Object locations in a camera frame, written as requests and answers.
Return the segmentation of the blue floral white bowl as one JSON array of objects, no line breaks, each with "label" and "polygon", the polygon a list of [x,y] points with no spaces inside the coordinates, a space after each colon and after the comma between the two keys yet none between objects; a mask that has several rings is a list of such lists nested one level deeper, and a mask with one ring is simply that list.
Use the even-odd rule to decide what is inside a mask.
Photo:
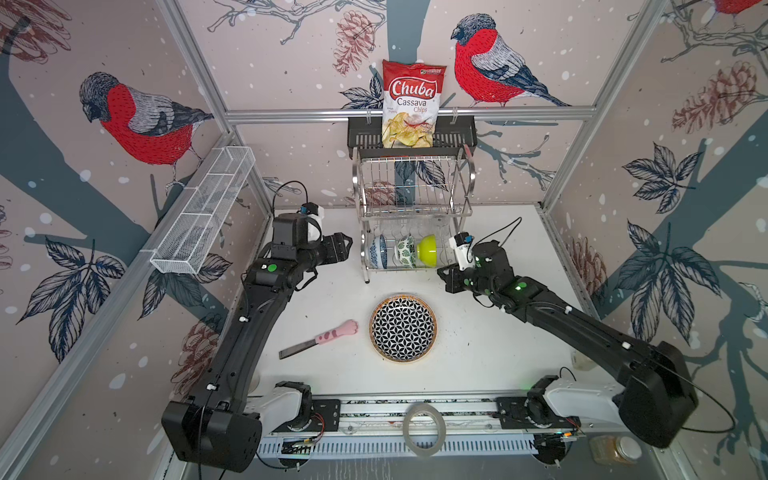
[{"label": "blue floral white bowl", "polygon": [[368,247],[370,265],[373,269],[388,268],[388,248],[382,234],[375,235]]}]

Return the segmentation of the lime green bowl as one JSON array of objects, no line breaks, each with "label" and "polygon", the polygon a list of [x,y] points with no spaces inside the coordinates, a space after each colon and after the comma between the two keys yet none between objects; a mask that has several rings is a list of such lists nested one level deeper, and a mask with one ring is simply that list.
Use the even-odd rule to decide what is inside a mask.
[{"label": "lime green bowl", "polygon": [[434,234],[427,235],[417,245],[417,257],[427,267],[435,268],[438,264],[437,238]]}]

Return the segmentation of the green leaf pattern cup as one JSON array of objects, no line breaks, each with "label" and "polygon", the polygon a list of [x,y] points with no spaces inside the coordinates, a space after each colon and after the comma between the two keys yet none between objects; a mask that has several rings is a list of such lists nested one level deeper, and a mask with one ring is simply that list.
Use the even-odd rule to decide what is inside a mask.
[{"label": "green leaf pattern cup", "polygon": [[416,267],[415,239],[407,235],[395,243],[394,256],[397,264],[404,268]]}]

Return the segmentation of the white patterned plate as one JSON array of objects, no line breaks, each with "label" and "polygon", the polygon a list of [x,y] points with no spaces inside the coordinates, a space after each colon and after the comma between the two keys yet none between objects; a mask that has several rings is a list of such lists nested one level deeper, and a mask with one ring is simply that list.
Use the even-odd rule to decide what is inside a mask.
[{"label": "white patterned plate", "polygon": [[437,318],[421,298],[399,294],[388,297],[373,310],[369,338],[386,360],[412,363],[427,355],[438,334]]}]

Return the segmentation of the steel two-tier dish rack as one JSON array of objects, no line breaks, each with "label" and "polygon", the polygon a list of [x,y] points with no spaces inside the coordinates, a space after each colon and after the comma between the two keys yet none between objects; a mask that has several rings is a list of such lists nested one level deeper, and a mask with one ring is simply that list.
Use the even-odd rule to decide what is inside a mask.
[{"label": "steel two-tier dish rack", "polygon": [[[455,262],[449,239],[464,230],[472,215],[476,169],[472,154],[457,158],[417,159],[375,158],[352,160],[353,205],[361,231],[360,263],[365,283],[374,273],[436,269]],[[373,269],[368,247],[382,234],[388,248],[388,268]],[[415,268],[399,266],[395,243],[412,235],[415,251],[421,239],[437,238],[438,264],[424,265],[417,257]]]}]

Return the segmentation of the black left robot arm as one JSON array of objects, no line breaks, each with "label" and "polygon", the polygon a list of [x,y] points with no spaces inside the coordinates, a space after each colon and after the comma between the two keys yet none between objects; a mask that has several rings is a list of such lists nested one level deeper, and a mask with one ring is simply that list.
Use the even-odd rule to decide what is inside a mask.
[{"label": "black left robot arm", "polygon": [[322,221],[305,209],[272,222],[272,239],[245,272],[236,316],[198,382],[165,408],[161,425],[176,456],[197,467],[243,472],[264,435],[312,421],[312,393],[302,382],[283,381],[246,410],[258,361],[279,316],[294,293],[322,265],[348,259],[353,240],[324,234]]}]

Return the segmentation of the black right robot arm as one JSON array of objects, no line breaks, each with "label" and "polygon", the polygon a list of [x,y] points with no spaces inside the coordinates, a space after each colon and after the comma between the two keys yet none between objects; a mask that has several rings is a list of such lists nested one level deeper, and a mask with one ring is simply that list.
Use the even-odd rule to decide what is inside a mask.
[{"label": "black right robot arm", "polygon": [[527,393],[528,419],[549,427],[579,417],[625,426],[644,443],[667,448],[699,404],[682,353],[623,334],[573,308],[538,280],[515,274],[495,240],[449,241],[455,263],[441,267],[447,292],[469,291],[492,306],[564,341],[601,367],[614,384],[591,386],[545,376]]}]

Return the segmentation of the pink cat paw knife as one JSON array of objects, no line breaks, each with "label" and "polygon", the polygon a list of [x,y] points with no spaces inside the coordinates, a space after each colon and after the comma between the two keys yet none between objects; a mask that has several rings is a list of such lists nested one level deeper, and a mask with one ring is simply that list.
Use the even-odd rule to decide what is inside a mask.
[{"label": "pink cat paw knife", "polygon": [[359,325],[355,320],[347,320],[336,328],[325,331],[314,338],[302,343],[293,345],[279,352],[279,359],[284,360],[314,346],[322,345],[339,339],[344,336],[352,336],[358,332]]}]

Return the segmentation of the small jar black lid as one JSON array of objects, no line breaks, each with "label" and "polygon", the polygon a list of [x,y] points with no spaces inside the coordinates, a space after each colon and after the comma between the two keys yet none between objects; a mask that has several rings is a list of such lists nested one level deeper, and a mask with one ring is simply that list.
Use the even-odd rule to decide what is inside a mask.
[{"label": "small jar black lid", "polygon": [[596,367],[596,363],[586,355],[574,350],[571,355],[572,367],[579,371],[590,371]]}]

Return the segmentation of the grey tape roll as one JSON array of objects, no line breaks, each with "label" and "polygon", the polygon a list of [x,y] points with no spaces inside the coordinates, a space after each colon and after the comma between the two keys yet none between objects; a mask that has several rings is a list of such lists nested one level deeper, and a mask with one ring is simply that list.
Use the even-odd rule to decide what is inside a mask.
[{"label": "grey tape roll", "polygon": [[[435,456],[447,439],[447,425],[443,415],[429,403],[415,403],[409,407],[402,421],[402,435],[405,447],[421,458]],[[418,438],[434,436],[432,443],[425,446]]]}]

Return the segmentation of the Chuba cassava chips bag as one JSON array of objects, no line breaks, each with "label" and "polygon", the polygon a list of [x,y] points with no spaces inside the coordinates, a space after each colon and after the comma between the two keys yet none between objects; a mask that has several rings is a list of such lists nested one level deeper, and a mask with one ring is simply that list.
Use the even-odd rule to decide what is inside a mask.
[{"label": "Chuba cassava chips bag", "polygon": [[383,147],[432,147],[446,67],[392,61],[382,66]]}]

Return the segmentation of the glass jar white lid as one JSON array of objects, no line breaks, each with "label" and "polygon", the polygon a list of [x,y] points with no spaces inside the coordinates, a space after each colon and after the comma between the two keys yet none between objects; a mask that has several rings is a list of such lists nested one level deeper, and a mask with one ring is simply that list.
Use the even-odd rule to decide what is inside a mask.
[{"label": "glass jar white lid", "polygon": [[599,465],[633,465],[642,458],[640,444],[629,436],[600,435],[589,440],[593,460]]}]

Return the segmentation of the black wall shelf basket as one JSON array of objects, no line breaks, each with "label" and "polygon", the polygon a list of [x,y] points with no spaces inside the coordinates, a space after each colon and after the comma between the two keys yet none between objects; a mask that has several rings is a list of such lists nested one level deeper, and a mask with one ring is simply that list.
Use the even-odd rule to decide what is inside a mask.
[{"label": "black wall shelf basket", "polygon": [[358,154],[361,160],[375,158],[417,159],[427,157],[457,158],[460,153],[473,154],[477,146],[475,120],[472,116],[459,116],[455,121],[439,117],[433,135],[433,146],[424,148],[385,148],[382,140],[382,118],[349,118],[347,124],[347,150],[351,160]]}]

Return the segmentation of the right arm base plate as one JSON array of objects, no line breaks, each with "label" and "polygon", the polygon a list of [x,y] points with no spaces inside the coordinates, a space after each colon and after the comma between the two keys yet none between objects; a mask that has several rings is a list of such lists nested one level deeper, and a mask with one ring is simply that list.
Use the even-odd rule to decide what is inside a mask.
[{"label": "right arm base plate", "polygon": [[581,427],[578,417],[556,415],[543,400],[527,397],[497,397],[497,414],[503,430],[558,429],[576,430]]}]

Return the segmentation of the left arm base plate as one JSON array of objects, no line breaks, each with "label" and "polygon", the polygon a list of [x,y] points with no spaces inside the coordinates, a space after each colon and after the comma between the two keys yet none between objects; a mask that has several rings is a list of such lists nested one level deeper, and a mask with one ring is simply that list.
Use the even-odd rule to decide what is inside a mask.
[{"label": "left arm base plate", "polygon": [[341,416],[341,401],[339,399],[316,399],[309,404],[304,402],[298,416],[280,425],[269,428],[262,427],[264,434],[277,433],[320,433],[337,432]]}]

